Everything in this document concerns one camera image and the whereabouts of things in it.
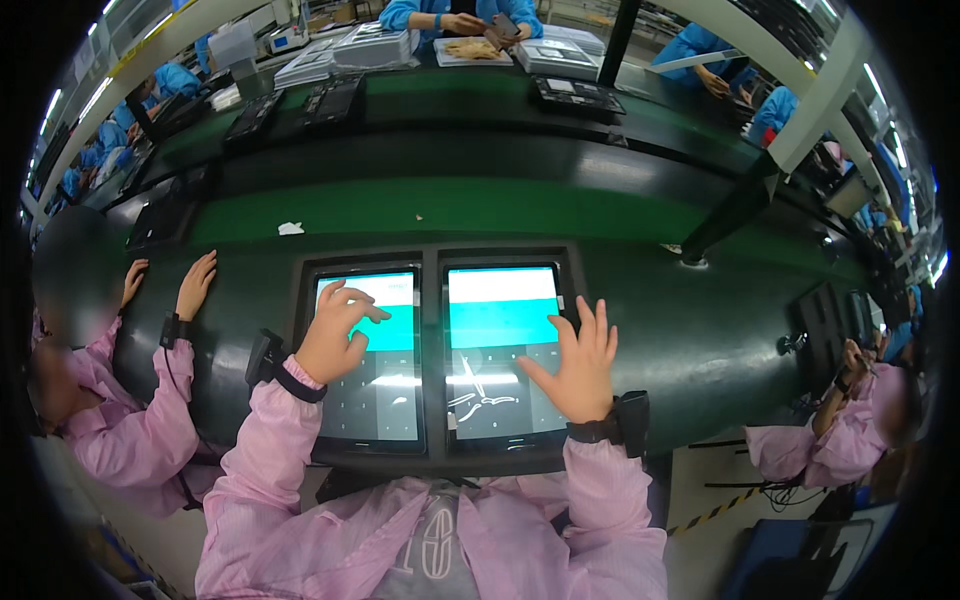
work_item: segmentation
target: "black pillar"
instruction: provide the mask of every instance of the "black pillar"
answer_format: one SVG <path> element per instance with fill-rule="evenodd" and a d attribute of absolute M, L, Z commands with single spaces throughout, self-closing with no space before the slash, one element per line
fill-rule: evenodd
<path fill-rule="evenodd" d="M 133 113 L 133 118 L 136 119 L 136 122 L 140 124 L 140 129 L 143 130 L 144 135 L 156 144 L 160 141 L 161 137 L 160 127 L 150 120 L 147 110 L 136 98 L 138 91 L 139 88 L 127 94 L 127 108 Z"/>
<path fill-rule="evenodd" d="M 627 44 L 630 43 L 630 35 L 634 32 L 636 11 L 639 8 L 640 0 L 622 0 L 620 2 L 620 10 L 616 12 L 616 22 L 613 23 L 613 29 L 610 31 L 607 55 L 604 58 L 603 66 L 600 67 L 600 76 L 597 78 L 600 85 L 613 87 L 616 74 L 620 70 L 620 63 L 623 62 L 623 55 L 627 52 Z"/>
<path fill-rule="evenodd" d="M 684 263 L 699 263 L 710 246 L 752 221 L 770 205 L 783 177 L 784 173 L 769 152 L 760 155 L 750 170 L 736 180 L 727 198 L 686 236 L 681 244 Z"/>

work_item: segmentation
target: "gloved hand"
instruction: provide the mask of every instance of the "gloved hand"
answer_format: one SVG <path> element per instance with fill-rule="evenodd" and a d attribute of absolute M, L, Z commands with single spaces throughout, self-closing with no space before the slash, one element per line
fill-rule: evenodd
<path fill-rule="evenodd" d="M 557 410 L 575 423 L 603 420 L 613 408 L 610 366 L 616 355 L 616 325 L 607 334 L 607 304 L 597 302 L 596 317 L 587 301 L 577 297 L 580 337 L 570 321 L 559 316 L 547 319 L 557 327 L 560 340 L 560 369 L 551 375 L 529 356 L 517 363 L 543 390 Z"/>
<path fill-rule="evenodd" d="M 344 287 L 345 279 L 327 285 L 317 297 L 317 314 L 294 356 L 303 370 L 322 385 L 336 381 L 360 364 L 370 339 L 353 326 L 364 317 L 374 323 L 391 314 L 373 306 L 375 300 L 360 290 Z"/>

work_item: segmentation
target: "blue work uniform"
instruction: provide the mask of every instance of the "blue work uniform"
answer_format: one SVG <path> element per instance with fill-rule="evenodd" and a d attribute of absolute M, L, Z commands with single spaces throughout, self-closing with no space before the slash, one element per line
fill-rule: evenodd
<path fill-rule="evenodd" d="M 162 64 L 154 71 L 154 76 L 156 77 L 156 91 L 160 98 L 172 98 L 177 94 L 182 94 L 186 98 L 195 98 L 200 91 L 201 83 L 197 76 L 175 62 Z M 144 109 L 149 110 L 158 105 L 159 100 L 151 94 L 141 104 L 143 104 Z M 113 109 L 113 118 L 124 131 L 136 123 L 133 113 L 127 108 L 126 100 L 120 101 L 117 108 Z"/>
<path fill-rule="evenodd" d="M 173 0 L 174 12 L 179 11 L 183 6 L 190 2 L 190 0 Z M 193 42 L 193 49 L 197 52 L 197 63 L 200 64 L 201 70 L 207 75 L 210 74 L 210 34 L 204 34 L 197 41 Z"/>
<path fill-rule="evenodd" d="M 723 52 L 724 50 L 731 50 L 731 48 L 733 48 L 733 46 L 723 39 L 720 39 L 696 23 L 690 23 L 684 27 L 684 30 L 679 32 L 676 37 L 671 39 L 670 43 L 660 50 L 660 53 L 654 57 L 654 60 L 651 62 L 651 64 L 661 64 L 664 62 L 670 62 L 672 60 L 688 59 L 690 57 L 698 57 L 702 54 L 709 54 L 711 52 Z M 707 71 L 710 73 L 713 73 L 714 75 L 720 75 L 724 72 L 724 70 L 727 69 L 728 66 L 730 66 L 731 61 L 732 59 L 708 62 L 704 65 L 704 67 L 706 67 Z M 703 81 L 700 79 L 700 76 L 697 75 L 697 72 L 693 70 L 692 66 L 686 66 L 682 69 L 664 71 L 660 74 L 663 77 L 677 80 L 687 87 L 697 88 L 704 86 Z"/>
<path fill-rule="evenodd" d="M 917 307 L 914 309 L 913 314 L 910 315 L 910 321 L 897 325 L 893 331 L 890 332 L 890 342 L 887 344 L 887 349 L 881 359 L 885 363 L 889 363 L 897 358 L 903 348 L 913 340 L 914 329 L 920 326 L 920 318 L 924 315 L 924 304 L 921 301 L 920 286 L 911 285 L 909 290 L 913 292 L 913 298 L 916 301 Z"/>
<path fill-rule="evenodd" d="M 80 193 L 80 167 L 67 169 L 60 184 L 67 196 L 76 198 L 77 194 Z"/>
<path fill-rule="evenodd" d="M 450 0 L 391 0 L 380 13 L 380 23 L 386 30 L 403 31 L 407 29 L 412 12 L 447 14 L 450 12 Z M 529 25 L 530 37 L 543 37 L 543 25 L 537 19 L 533 0 L 477 0 L 476 15 L 484 21 L 493 23 L 493 16 L 501 12 L 517 25 Z M 420 46 L 432 43 L 442 33 L 441 30 L 421 30 Z"/>
<path fill-rule="evenodd" d="M 768 127 L 780 133 L 786 122 L 793 116 L 793 111 L 797 109 L 799 102 L 800 99 L 783 85 L 775 87 L 760 105 L 760 110 L 756 112 L 754 124 L 747 132 L 747 139 L 759 146 Z"/>

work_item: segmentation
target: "electronic device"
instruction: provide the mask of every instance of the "electronic device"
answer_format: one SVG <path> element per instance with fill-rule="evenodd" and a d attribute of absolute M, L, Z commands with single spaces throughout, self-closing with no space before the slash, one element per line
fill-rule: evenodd
<path fill-rule="evenodd" d="M 278 90 L 247 102 L 224 135 L 227 147 L 246 146 L 261 139 L 273 123 L 285 90 Z"/>
<path fill-rule="evenodd" d="M 317 298 L 345 278 L 366 292 L 391 318 L 374 324 L 363 318 L 354 331 L 368 338 L 360 365 L 327 382 L 324 422 L 318 447 L 363 453 L 425 450 L 420 384 L 420 264 L 398 260 L 304 266 L 300 280 L 295 348 L 316 315 Z"/>
<path fill-rule="evenodd" d="M 612 90 L 596 84 L 535 75 L 531 98 L 541 109 L 610 123 L 616 114 L 626 114 Z"/>
<path fill-rule="evenodd" d="M 211 195 L 216 167 L 212 164 L 174 175 L 155 187 L 158 198 L 145 202 L 127 238 L 127 250 L 178 244 L 186 238 L 200 204 Z"/>
<path fill-rule="evenodd" d="M 560 367 L 557 329 L 547 320 L 569 316 L 560 264 L 484 262 L 461 259 L 444 268 L 450 445 L 489 451 L 562 444 L 566 419 L 516 364 L 529 356 L 550 372 Z"/>
<path fill-rule="evenodd" d="M 315 86 L 303 102 L 303 126 L 309 130 L 360 118 L 366 82 L 362 74 L 346 75 Z"/>

